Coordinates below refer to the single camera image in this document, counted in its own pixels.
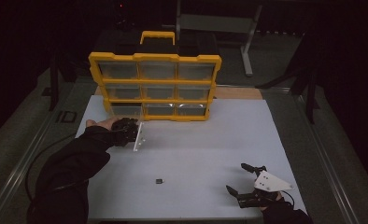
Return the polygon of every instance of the black cable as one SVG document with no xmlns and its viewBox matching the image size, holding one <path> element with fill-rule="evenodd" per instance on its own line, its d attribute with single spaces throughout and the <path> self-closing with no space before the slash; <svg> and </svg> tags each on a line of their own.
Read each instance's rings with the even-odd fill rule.
<svg viewBox="0 0 368 224">
<path fill-rule="evenodd" d="M 282 190 L 282 192 L 285 193 L 285 194 L 287 194 L 287 195 L 289 195 L 291 197 L 291 195 L 289 193 L 287 193 L 286 191 Z M 294 199 L 292 197 L 291 197 L 291 200 L 292 200 L 292 207 L 294 207 L 295 201 L 294 201 Z"/>
<path fill-rule="evenodd" d="M 40 152 L 38 152 L 38 154 L 35 156 L 35 158 L 33 159 L 32 163 L 30 163 L 29 168 L 26 171 L 26 176 L 24 178 L 24 187 L 26 189 L 26 193 L 27 193 L 27 197 L 29 198 L 30 202 L 33 201 L 33 197 L 32 194 L 30 193 L 29 190 L 29 174 L 30 174 L 30 170 L 33 168 L 33 165 L 35 164 L 36 160 L 44 153 L 46 152 L 48 149 L 50 149 L 51 147 L 54 147 L 56 144 L 66 140 L 67 138 L 70 138 L 72 136 L 76 135 L 76 133 L 70 133 L 69 135 L 67 135 L 64 138 L 61 138 L 53 143 L 51 143 L 50 145 L 48 145 L 47 147 L 45 147 L 44 149 L 42 149 Z"/>
</svg>

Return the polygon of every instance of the yellow frame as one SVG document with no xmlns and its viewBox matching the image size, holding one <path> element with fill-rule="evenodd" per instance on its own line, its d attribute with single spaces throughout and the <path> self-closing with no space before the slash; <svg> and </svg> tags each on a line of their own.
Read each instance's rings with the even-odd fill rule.
<svg viewBox="0 0 368 224">
<path fill-rule="evenodd" d="M 140 43 L 143 43 L 144 37 L 164 37 L 172 38 L 173 45 L 175 44 L 175 34 L 173 32 L 143 32 Z M 204 116 L 179 116 L 176 109 L 173 116 L 151 116 L 146 114 L 144 106 L 142 106 L 144 120 L 151 119 L 170 119 L 177 121 L 191 121 L 191 120 L 207 120 L 209 118 L 209 107 L 213 102 L 214 91 L 216 89 L 216 76 L 221 67 L 221 57 L 219 55 L 199 55 L 196 57 L 180 57 L 177 54 L 156 54 L 156 53 L 135 53 L 134 55 L 115 55 L 112 52 L 92 52 L 89 56 L 91 64 L 91 73 L 93 80 L 99 85 L 101 93 L 104 97 L 104 107 L 106 111 L 110 111 L 111 103 L 155 103 L 155 104 L 203 104 L 206 105 Z M 173 63 L 213 63 L 214 70 L 212 77 L 209 80 L 188 80 L 177 79 L 177 64 L 175 69 L 174 79 L 147 79 L 139 69 L 140 62 L 159 61 L 159 62 L 173 62 Z M 109 78 L 103 77 L 99 62 L 136 62 L 136 78 Z M 138 84 L 140 85 L 140 99 L 110 99 L 106 91 L 106 84 Z M 208 85 L 210 86 L 209 94 L 205 100 L 180 100 L 177 99 L 177 88 L 175 86 L 175 99 L 145 99 L 141 85 L 143 84 L 173 84 L 173 85 Z"/>
</svg>

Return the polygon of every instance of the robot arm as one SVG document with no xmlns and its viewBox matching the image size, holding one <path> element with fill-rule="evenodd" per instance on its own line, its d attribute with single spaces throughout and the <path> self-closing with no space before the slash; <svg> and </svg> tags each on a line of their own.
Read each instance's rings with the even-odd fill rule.
<svg viewBox="0 0 368 224">
<path fill-rule="evenodd" d="M 254 190 L 251 193 L 239 194 L 237 190 L 226 186 L 228 192 L 236 198 L 241 208 L 263 207 L 277 203 L 277 193 L 285 189 L 293 189 L 293 186 L 278 177 L 266 172 L 265 166 L 253 167 L 242 163 L 242 168 L 248 172 L 256 173 L 257 180 L 254 182 Z"/>
</svg>

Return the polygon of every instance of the plastic drawer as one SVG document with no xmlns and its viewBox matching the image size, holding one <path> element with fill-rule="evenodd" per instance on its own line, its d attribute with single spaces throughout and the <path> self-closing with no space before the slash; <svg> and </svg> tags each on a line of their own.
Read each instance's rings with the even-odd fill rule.
<svg viewBox="0 0 368 224">
<path fill-rule="evenodd" d="M 174 104 L 144 104 L 146 115 L 173 116 L 175 113 Z"/>
<path fill-rule="evenodd" d="M 209 85 L 177 85 L 177 98 L 180 100 L 207 100 Z"/>
<path fill-rule="evenodd" d="M 134 103 L 111 103 L 109 112 L 120 118 L 131 119 L 141 119 L 143 115 L 141 104 Z"/>
<path fill-rule="evenodd" d="M 213 76 L 214 63 L 179 63 L 178 79 L 210 80 Z"/>
<path fill-rule="evenodd" d="M 142 85 L 145 99 L 174 99 L 175 85 Z"/>
<path fill-rule="evenodd" d="M 204 116 L 207 105 L 180 104 L 177 105 L 177 114 L 180 116 Z"/>
<path fill-rule="evenodd" d="M 119 79 L 137 78 L 136 62 L 100 61 L 98 64 L 102 77 Z"/>
<path fill-rule="evenodd" d="M 137 84 L 106 84 L 109 99 L 140 99 L 140 86 Z"/>
<path fill-rule="evenodd" d="M 139 63 L 142 78 L 148 79 L 174 79 L 176 63 L 144 61 Z"/>
</svg>

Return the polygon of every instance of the metal frame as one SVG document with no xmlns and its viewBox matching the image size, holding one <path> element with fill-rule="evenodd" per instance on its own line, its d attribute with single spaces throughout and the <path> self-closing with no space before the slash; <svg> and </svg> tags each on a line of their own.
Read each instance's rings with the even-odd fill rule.
<svg viewBox="0 0 368 224">
<path fill-rule="evenodd" d="M 248 57 L 248 50 L 253 40 L 261 11 L 262 5 L 258 5 L 252 19 L 181 14 L 181 0 L 177 0 L 176 38 L 179 40 L 181 29 L 248 34 L 248 40 L 246 44 L 240 48 L 240 52 L 242 54 L 246 76 L 252 77 L 253 70 L 251 68 L 250 58 Z"/>
</svg>

